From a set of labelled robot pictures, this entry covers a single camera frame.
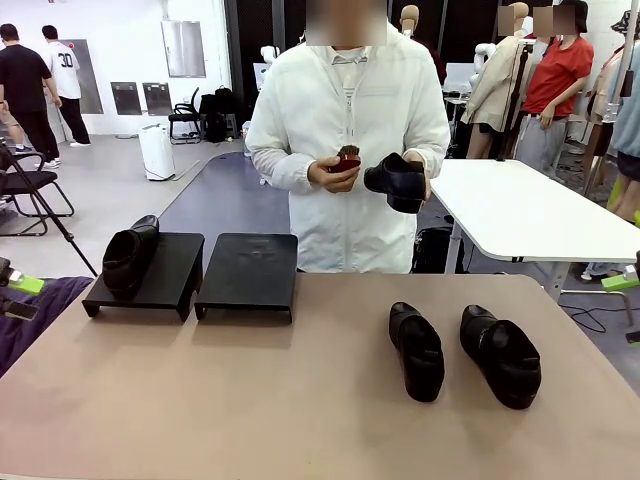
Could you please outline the person's left hand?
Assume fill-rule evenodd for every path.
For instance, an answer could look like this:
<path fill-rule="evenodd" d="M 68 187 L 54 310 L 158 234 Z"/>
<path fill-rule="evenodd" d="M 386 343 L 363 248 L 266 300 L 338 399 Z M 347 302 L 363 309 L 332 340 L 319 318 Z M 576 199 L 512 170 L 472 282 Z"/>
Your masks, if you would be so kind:
<path fill-rule="evenodd" d="M 419 151 L 409 150 L 404 153 L 403 159 L 409 163 L 420 163 L 422 165 L 424 170 L 424 177 L 425 177 L 425 189 L 424 189 L 424 195 L 423 195 L 423 202 L 428 201 L 431 196 L 432 190 L 431 190 L 429 171 L 428 171 L 427 162 L 425 158 Z"/>

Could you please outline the person's right hand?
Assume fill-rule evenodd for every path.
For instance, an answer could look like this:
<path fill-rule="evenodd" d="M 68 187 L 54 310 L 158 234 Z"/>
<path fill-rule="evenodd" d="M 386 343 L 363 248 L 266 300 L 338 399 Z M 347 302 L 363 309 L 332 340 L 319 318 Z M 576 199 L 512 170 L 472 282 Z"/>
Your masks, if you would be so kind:
<path fill-rule="evenodd" d="M 315 160 L 307 171 L 309 182 L 332 194 L 350 192 L 357 180 L 360 167 L 356 166 L 343 172 L 332 173 L 331 168 L 339 163 L 339 157 Z"/>

